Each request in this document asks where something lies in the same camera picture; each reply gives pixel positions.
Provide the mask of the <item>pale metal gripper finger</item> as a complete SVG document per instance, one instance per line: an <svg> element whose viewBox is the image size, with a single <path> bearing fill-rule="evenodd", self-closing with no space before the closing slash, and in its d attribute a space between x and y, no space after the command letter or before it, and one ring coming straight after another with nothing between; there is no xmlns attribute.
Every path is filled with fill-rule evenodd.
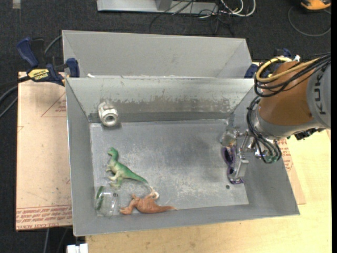
<svg viewBox="0 0 337 253"><path fill-rule="evenodd" d="M239 156L235 163L235 180L242 180L245 176L249 160L245 156Z"/></svg>

